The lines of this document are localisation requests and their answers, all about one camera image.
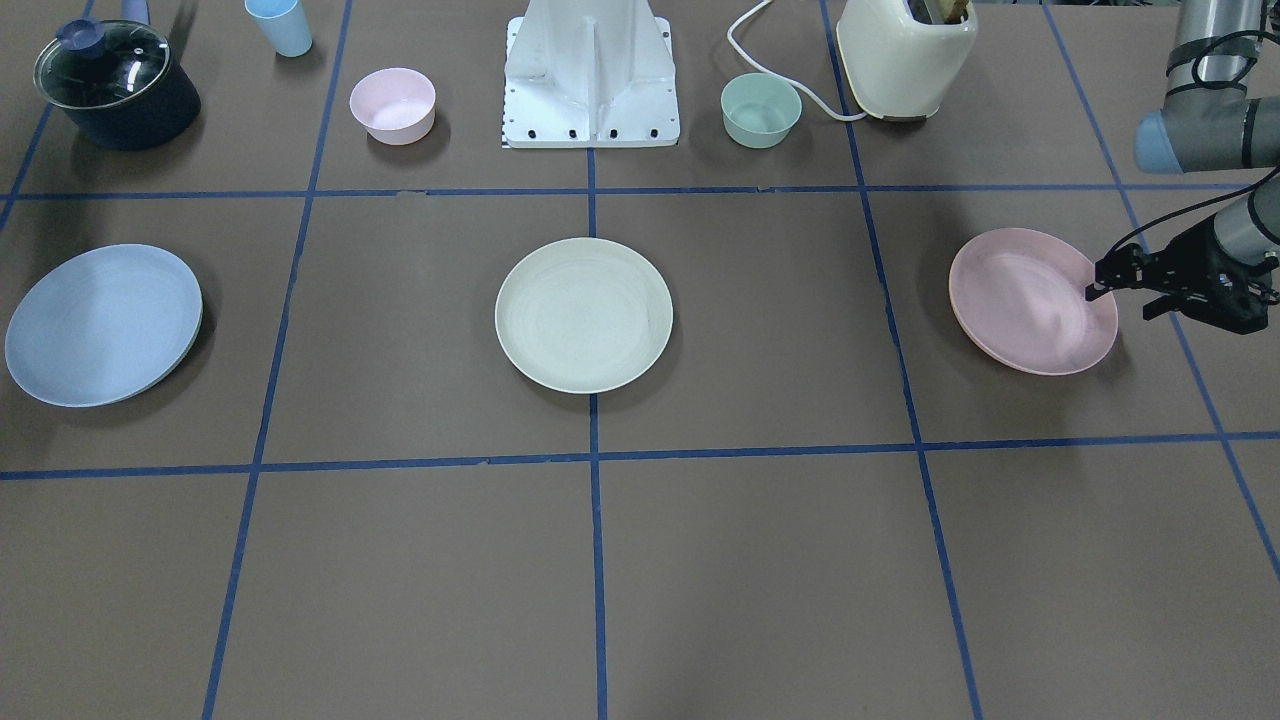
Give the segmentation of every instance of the plate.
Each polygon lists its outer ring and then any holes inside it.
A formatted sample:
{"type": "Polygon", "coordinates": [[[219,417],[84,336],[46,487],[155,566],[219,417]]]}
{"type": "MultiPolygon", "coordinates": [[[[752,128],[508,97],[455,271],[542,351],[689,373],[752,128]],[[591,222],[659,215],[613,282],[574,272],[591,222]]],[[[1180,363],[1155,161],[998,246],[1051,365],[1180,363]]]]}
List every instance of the plate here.
{"type": "Polygon", "coordinates": [[[988,231],[951,261],[951,309],[965,334],[1010,368],[1069,375],[1096,365],[1120,327],[1115,297],[1084,300],[1093,263],[1024,228],[988,231]]]}
{"type": "Polygon", "coordinates": [[[9,373],[63,407],[108,405],[150,388],[191,350],[196,275],[172,252],[110,245],[72,258],[27,292],[9,322],[9,373]]]}
{"type": "Polygon", "coordinates": [[[534,382],[572,393],[605,392],[658,360],[675,310],[657,268],[598,237],[539,247],[498,291],[494,324],[511,363],[534,382]]]}

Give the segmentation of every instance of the pink plate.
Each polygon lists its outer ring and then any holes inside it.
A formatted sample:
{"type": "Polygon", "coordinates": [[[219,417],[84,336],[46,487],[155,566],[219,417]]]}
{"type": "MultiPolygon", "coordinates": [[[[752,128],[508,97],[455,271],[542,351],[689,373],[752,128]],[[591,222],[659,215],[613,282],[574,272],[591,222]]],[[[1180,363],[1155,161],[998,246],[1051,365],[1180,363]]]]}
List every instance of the pink plate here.
{"type": "Polygon", "coordinates": [[[1069,375],[1102,360],[1120,327],[1116,301],[1084,300],[1093,263],[1061,240],[1001,228],[951,261],[951,309],[969,340],[1010,368],[1069,375]]]}

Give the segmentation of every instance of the mint green bowl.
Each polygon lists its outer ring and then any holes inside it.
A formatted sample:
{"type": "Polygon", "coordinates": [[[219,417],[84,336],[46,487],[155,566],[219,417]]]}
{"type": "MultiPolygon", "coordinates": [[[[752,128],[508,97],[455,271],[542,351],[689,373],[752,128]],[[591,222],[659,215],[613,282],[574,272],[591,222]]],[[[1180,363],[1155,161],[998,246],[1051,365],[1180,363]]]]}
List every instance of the mint green bowl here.
{"type": "Polygon", "coordinates": [[[739,145],[773,147],[800,119],[800,94],[780,77],[748,73],[724,86],[721,111],[724,132],[739,145]]]}

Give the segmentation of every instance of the pink bowl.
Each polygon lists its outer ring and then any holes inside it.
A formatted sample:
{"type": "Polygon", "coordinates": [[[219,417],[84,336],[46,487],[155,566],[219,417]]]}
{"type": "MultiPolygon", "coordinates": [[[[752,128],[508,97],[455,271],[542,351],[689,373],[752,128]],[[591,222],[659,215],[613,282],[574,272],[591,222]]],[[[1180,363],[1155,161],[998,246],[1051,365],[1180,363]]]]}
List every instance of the pink bowl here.
{"type": "Polygon", "coordinates": [[[356,83],[351,114],[387,145],[421,140],[435,124],[435,86],[408,68],[384,68],[356,83]]]}
{"type": "Polygon", "coordinates": [[[969,340],[1010,368],[1069,375],[1106,357],[1120,328],[1115,297],[1084,300],[1093,263],[1061,240],[1002,228],[951,261],[951,309],[969,340]]]}

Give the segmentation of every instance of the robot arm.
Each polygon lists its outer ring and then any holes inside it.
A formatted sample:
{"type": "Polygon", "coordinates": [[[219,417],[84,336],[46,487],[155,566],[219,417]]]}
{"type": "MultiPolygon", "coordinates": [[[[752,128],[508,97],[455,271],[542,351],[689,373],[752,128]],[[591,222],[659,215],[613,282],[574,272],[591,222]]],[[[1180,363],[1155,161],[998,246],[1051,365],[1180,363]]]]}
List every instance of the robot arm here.
{"type": "MultiPolygon", "coordinates": [[[[1164,108],[1138,127],[1138,167],[1184,173],[1280,165],[1280,97],[1251,100],[1245,85],[1257,63],[1266,5],[1184,0],[1164,108]]],[[[1271,287],[1271,270],[1280,265],[1277,174],[1280,168],[1165,250],[1148,254],[1135,242],[1112,249],[1094,264],[1085,299],[1117,288],[1155,290],[1161,297],[1143,307],[1148,320],[1178,310],[1240,334],[1265,328],[1267,307],[1280,304],[1271,287]]]]}

